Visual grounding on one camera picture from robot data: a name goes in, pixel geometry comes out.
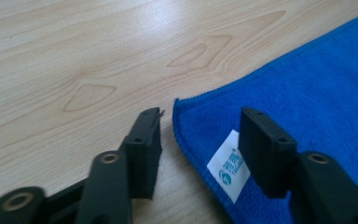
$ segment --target light wood surface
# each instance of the light wood surface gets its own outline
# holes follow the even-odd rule
[[[177,146],[172,103],[358,16],[358,0],[0,1],[0,196],[86,177],[138,114],[165,109],[153,201],[135,223],[229,218]]]

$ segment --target printed logo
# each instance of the printed logo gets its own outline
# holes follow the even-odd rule
[[[228,157],[227,161],[223,165],[223,169],[225,169],[229,174],[236,175],[240,170],[243,164],[243,158],[237,154],[237,150],[235,148],[232,149],[231,155]]]
[[[223,184],[227,186],[231,185],[231,176],[225,170],[219,171],[219,177]]]

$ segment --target blue towel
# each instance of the blue towel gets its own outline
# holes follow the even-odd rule
[[[287,198],[268,199],[251,176],[234,203],[207,169],[231,130],[239,130],[243,106],[270,115],[297,140],[299,152],[335,158],[358,184],[358,18],[173,107],[180,148],[235,223],[292,223]]]

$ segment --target metal grommet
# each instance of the metal grommet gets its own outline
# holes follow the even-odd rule
[[[320,163],[320,164],[327,164],[329,163],[329,160],[322,154],[319,153],[312,153],[308,155],[308,159],[311,161]]]
[[[119,158],[120,157],[118,156],[118,154],[109,153],[109,154],[103,155],[101,157],[101,162],[102,163],[112,163],[112,162],[118,161]]]
[[[25,207],[34,198],[33,193],[22,192],[11,196],[2,204],[2,209],[6,212],[16,211]]]

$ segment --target white tag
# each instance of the white tag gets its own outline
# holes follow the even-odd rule
[[[231,131],[226,141],[214,153],[207,168],[228,197],[235,203],[251,174],[238,150],[239,133]]]

